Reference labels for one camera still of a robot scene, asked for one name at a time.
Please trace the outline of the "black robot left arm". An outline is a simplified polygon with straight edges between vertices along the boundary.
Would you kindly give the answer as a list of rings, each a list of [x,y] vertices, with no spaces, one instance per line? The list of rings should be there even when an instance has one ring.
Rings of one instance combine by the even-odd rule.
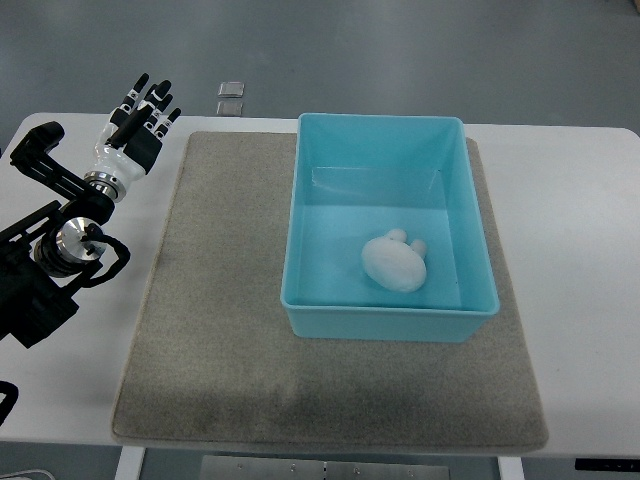
[[[77,313],[79,290],[113,279],[131,258],[103,230],[114,201],[50,156],[63,136],[59,123],[41,124],[10,154],[12,166],[67,201],[54,200],[1,232],[1,335],[26,348]]]

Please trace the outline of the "black white robotic hand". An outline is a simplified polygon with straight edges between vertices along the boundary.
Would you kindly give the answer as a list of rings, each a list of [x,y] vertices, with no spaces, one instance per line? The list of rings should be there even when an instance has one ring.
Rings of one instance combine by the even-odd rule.
[[[171,112],[171,82],[150,84],[144,73],[110,113],[94,147],[94,164],[84,180],[116,200],[155,165],[163,142],[181,115]]]

